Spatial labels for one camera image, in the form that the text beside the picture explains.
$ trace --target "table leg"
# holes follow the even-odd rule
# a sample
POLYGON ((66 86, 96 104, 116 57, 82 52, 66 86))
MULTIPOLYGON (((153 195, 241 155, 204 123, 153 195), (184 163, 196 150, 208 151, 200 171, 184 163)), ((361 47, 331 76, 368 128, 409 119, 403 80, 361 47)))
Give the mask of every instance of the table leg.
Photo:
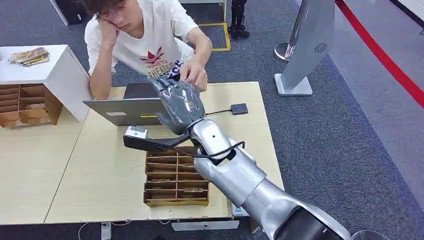
POLYGON ((101 222, 100 240, 112 239, 112 223, 110 221, 101 222))
POLYGON ((249 223, 250 223, 250 232, 252 234, 256 233, 257 231, 261 230, 261 226, 259 226, 256 221, 254 221, 251 217, 249 217, 249 223))

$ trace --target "white t-shirt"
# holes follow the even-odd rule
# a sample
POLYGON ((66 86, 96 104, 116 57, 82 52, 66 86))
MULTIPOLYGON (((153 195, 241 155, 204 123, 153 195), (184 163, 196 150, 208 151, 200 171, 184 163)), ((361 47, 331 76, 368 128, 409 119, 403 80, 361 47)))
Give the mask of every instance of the white t-shirt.
MULTIPOLYGON (((194 51, 183 41, 196 23, 178 0, 138 0, 143 13, 144 36, 134 38, 120 31, 112 53, 112 72, 118 61, 148 77, 171 78, 180 73, 182 63, 194 51)), ((99 57, 102 32, 94 16, 85 27, 91 75, 99 57)))

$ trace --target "robot finger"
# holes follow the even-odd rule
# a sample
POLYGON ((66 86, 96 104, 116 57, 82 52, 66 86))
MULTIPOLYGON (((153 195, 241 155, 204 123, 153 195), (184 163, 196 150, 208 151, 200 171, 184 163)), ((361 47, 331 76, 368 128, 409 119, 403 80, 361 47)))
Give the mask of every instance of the robot finger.
POLYGON ((159 78, 160 83, 163 85, 164 88, 169 88, 172 84, 168 79, 165 78, 159 78))
POLYGON ((169 82, 171 85, 177 85, 177 82, 176 82, 174 79, 172 79, 172 78, 168 79, 168 82, 169 82))
POLYGON ((149 79, 151 84, 153 85, 153 88, 156 90, 157 93, 162 92, 165 87, 162 85, 162 83, 157 78, 149 79))

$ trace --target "brown hair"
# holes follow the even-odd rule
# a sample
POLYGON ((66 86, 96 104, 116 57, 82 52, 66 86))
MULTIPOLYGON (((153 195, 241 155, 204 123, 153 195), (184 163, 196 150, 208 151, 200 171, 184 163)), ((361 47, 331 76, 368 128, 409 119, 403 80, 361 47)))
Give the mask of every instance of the brown hair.
POLYGON ((80 0, 86 11, 93 15, 99 15, 126 0, 80 0))

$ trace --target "laptop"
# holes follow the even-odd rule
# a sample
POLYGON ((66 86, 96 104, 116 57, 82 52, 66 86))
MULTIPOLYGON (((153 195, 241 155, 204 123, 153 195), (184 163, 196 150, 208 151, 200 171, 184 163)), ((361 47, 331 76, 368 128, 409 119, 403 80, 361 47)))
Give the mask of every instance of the laptop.
POLYGON ((166 113, 158 93, 150 83, 128 84, 123 99, 82 102, 116 126, 161 125, 156 113, 166 113))

